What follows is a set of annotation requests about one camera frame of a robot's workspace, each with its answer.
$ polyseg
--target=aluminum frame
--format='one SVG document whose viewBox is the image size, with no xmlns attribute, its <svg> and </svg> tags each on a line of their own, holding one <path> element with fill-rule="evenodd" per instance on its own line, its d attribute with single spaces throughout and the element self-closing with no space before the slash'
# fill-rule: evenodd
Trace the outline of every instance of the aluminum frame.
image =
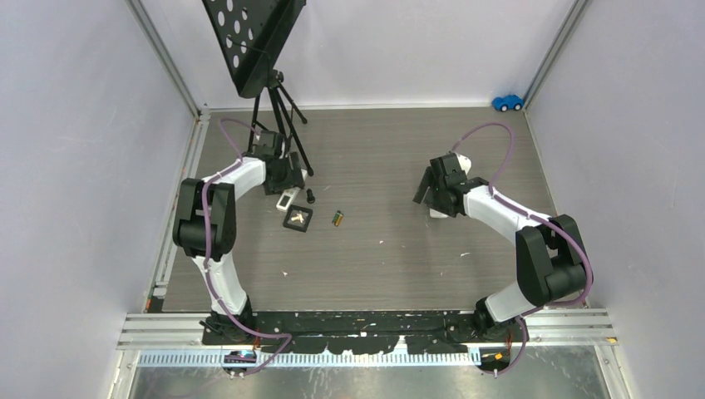
<svg viewBox="0 0 705 399">
<path fill-rule="evenodd" d="M 184 99 L 184 102 L 189 107 L 191 114 L 193 116 L 198 116 L 200 109 L 196 105 L 194 97 L 191 95 L 184 77 L 179 72 L 179 68 L 176 67 L 174 59 L 169 54 L 169 50 L 166 48 L 164 41 L 161 40 L 161 37 L 159 36 L 159 33 L 157 32 L 144 4 L 142 4 L 141 0 L 125 0 L 125 3 L 132 11 L 137 23 L 140 24 L 140 28 L 154 49 L 157 58 L 159 58 L 159 61 L 161 61 L 161 64 L 166 69 L 166 74 L 169 75 L 169 78 L 171 78 L 171 82 L 174 83 L 176 90 Z"/>
<path fill-rule="evenodd" d="M 179 181 L 177 181 L 176 186 L 185 178 L 195 177 L 196 171 L 198 170 L 198 165 L 200 162 L 201 153 L 203 151 L 203 143 L 205 142 L 205 135 L 208 131 L 208 126 L 210 124 L 210 111 L 205 110 L 199 117 L 193 132 L 191 133 L 191 138 L 189 140 L 189 145 L 186 149 L 184 162 L 182 163 L 181 175 Z M 174 267 L 174 259 L 176 257 L 176 252 L 178 247 L 174 244 L 171 239 L 171 230 L 174 227 L 174 217 L 176 212 L 176 200 L 179 198 L 178 192 L 174 195 L 174 202 L 171 205 L 171 211 L 169 214 L 169 219 L 166 223 L 166 228 L 161 237 L 161 246 L 159 251 L 159 256 L 157 257 L 155 273 L 152 277 L 151 293 L 147 297 L 157 297 L 164 298 L 166 295 L 166 289 L 169 285 L 169 279 L 171 277 L 171 271 Z"/>
<path fill-rule="evenodd" d="M 205 346 L 199 324 L 209 313 L 131 313 L 127 315 L 118 350 L 217 348 Z M 526 318 L 529 346 L 613 346 L 612 322 L 605 309 L 546 309 Z M 495 347 L 491 342 L 468 342 L 468 347 Z M 400 339 L 397 347 L 406 347 Z M 250 345 L 220 348 L 246 350 Z"/>
<path fill-rule="evenodd" d="M 200 339 L 203 327 L 200 320 L 208 313 L 131 313 L 126 317 L 117 350 L 121 357 L 113 378 L 109 399 L 126 399 L 140 366 L 142 351 L 181 350 L 201 353 L 208 350 L 251 350 L 250 345 L 205 346 Z M 596 352 L 609 394 L 613 398 L 629 398 L 629 389 L 615 356 L 619 341 L 615 337 L 606 309 L 545 309 L 526 318 L 531 340 L 527 346 L 592 346 Z M 469 342 L 468 348 L 496 347 L 491 342 Z M 403 350 L 403 339 L 397 349 Z M 314 358 L 325 367 L 326 355 Z"/>
<path fill-rule="evenodd" d="M 563 25 L 560 26 L 558 35 L 551 44 L 551 47 L 546 53 L 544 60 L 541 62 L 539 70 L 536 71 L 534 79 L 531 80 L 531 83 L 529 84 L 529 89 L 527 89 L 526 94 L 524 94 L 525 110 L 529 107 L 531 102 L 536 97 L 536 93 L 539 92 L 539 89 L 544 84 L 546 77 L 548 76 L 551 68 L 555 63 L 555 60 L 560 55 L 560 52 L 563 51 L 565 43 L 568 41 L 568 39 L 570 39 L 570 35 L 573 34 L 575 27 L 578 25 L 578 22 L 580 22 L 580 18 L 582 18 L 585 9 L 591 3 L 592 0 L 575 0 L 575 2 L 573 3 L 573 7 L 570 8 L 570 11 L 568 11 L 568 15 L 565 17 Z"/>
</svg>

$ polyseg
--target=white wall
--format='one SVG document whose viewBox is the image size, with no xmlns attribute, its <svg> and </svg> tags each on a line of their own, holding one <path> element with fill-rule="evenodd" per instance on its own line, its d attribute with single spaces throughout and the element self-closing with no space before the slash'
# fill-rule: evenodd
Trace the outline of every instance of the white wall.
<svg viewBox="0 0 705 399">
<path fill-rule="evenodd" d="M 0 397 L 105 397 L 192 125 L 124 1 L 2 2 Z"/>
<path fill-rule="evenodd" d="M 593 2 L 530 108 L 636 397 L 703 397 L 705 2 Z"/>
<path fill-rule="evenodd" d="M 252 106 L 201 0 L 142 1 L 198 104 Z M 302 105 L 487 105 L 525 94 L 571 4 L 308 0 L 276 67 Z"/>
</svg>

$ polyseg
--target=toy car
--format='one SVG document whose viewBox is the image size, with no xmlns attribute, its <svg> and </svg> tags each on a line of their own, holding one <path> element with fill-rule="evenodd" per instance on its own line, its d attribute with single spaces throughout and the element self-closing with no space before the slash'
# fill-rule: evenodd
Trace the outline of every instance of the toy car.
<svg viewBox="0 0 705 399">
<path fill-rule="evenodd" d="M 513 108 L 515 111 L 518 111 L 524 108 L 524 100 L 522 100 L 521 97 L 515 94 L 509 94 L 508 96 L 497 97 L 492 100 L 492 106 L 495 107 L 496 110 L 502 112 L 505 112 L 510 108 Z"/>
</svg>

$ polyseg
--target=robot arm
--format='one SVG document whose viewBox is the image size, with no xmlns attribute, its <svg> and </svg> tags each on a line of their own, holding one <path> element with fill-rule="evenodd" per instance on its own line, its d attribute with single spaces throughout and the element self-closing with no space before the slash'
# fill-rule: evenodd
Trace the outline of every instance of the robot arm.
<svg viewBox="0 0 705 399">
<path fill-rule="evenodd" d="M 467 178 L 470 161 L 450 153 L 431 160 L 414 201 L 424 203 L 434 217 L 468 216 L 487 224 L 516 247 L 516 281 L 476 305 L 477 327 L 487 329 L 531 309 L 554 302 L 583 289 L 584 265 L 578 254 L 561 237 L 556 237 L 538 221 L 508 208 L 497 197 L 527 215 L 539 216 L 557 224 L 582 247 L 575 221 L 567 215 L 551 218 L 505 197 L 486 180 Z M 551 256 L 549 249 L 557 249 Z"/>
<path fill-rule="evenodd" d="M 260 141 L 251 154 L 242 159 L 242 165 L 226 176 L 219 177 L 208 188 L 212 254 L 209 261 L 211 282 L 228 310 L 240 315 L 248 296 L 239 283 L 233 261 L 233 247 L 237 235 L 235 201 L 254 187 L 262 185 L 266 195 L 281 194 L 292 188 L 303 188 L 305 170 L 301 169 L 297 153 L 283 154 L 283 135 L 262 131 Z M 203 179 L 181 182 L 173 229 L 173 240 L 193 259 L 206 280 L 205 220 L 201 190 Z M 211 295 L 211 309 L 225 314 L 217 298 Z"/>
</svg>

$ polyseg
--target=gray wood-grain surface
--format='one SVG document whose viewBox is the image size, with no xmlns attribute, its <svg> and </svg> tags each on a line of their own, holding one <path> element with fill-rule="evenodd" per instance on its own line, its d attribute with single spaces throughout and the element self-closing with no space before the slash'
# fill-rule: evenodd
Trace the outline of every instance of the gray wood-grain surface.
<svg viewBox="0 0 705 399">
<path fill-rule="evenodd" d="M 271 112 L 260 120 L 275 129 Z M 313 209 L 307 233 L 282 227 L 278 195 L 255 188 L 237 203 L 234 258 L 240 282 L 258 310 L 472 309 L 514 280 L 512 244 L 474 220 L 431 219 L 412 196 L 431 158 L 446 153 L 480 123 L 502 121 L 515 130 L 514 157 L 497 183 L 520 203 L 553 214 L 545 178 L 524 115 L 490 108 L 306 111 L 297 120 L 315 176 L 295 204 Z M 215 113 L 198 176 L 234 161 L 219 132 L 223 116 L 249 121 L 248 112 Z M 245 128 L 227 125 L 244 148 Z M 472 159 L 471 175 L 489 179 L 509 137 L 488 127 L 458 152 Z M 331 221 L 336 210 L 345 217 Z M 180 250 L 164 310 L 210 308 L 203 279 Z"/>
</svg>

